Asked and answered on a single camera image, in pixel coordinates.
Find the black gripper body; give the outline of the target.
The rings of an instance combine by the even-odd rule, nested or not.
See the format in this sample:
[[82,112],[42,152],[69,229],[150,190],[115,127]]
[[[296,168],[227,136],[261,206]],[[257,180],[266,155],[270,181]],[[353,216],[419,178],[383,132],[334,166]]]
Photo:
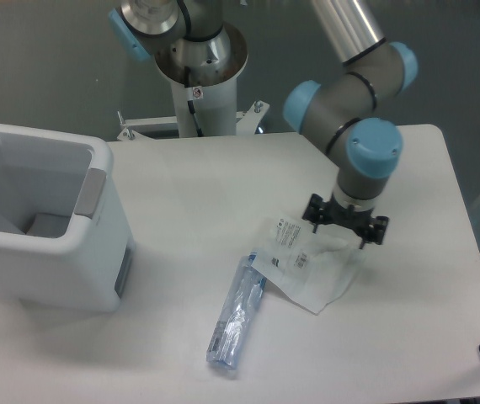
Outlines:
[[329,200],[323,209],[325,225],[337,225],[351,230],[357,236],[368,236],[371,231],[373,209],[358,211],[350,205],[341,206],[335,199]]

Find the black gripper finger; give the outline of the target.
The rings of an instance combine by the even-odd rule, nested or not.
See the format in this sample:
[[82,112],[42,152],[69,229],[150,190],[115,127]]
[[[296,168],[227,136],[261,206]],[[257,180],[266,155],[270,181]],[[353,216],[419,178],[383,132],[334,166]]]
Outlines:
[[312,194],[307,202],[302,219],[312,225],[313,233],[316,233],[320,226],[332,225],[333,217],[330,211],[330,201],[325,201],[318,194]]
[[363,249],[366,244],[381,245],[384,242],[389,222],[389,217],[379,215],[370,217],[366,222],[358,225],[356,234],[361,239],[359,249]]

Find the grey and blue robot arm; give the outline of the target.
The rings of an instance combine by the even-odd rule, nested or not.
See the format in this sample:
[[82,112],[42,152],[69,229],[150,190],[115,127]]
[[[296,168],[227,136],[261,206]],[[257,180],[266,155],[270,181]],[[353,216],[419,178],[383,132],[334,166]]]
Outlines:
[[[314,1],[312,9],[345,72],[333,85],[302,82],[283,106],[288,125],[339,170],[331,197],[313,195],[303,217],[382,244],[388,219],[373,210],[397,167],[403,138],[374,111],[413,82],[418,62],[406,45],[387,41],[364,2]],[[169,81],[182,137],[239,133],[237,77],[248,49],[224,19],[221,2],[123,1],[109,23],[127,52],[139,61],[153,59]]]

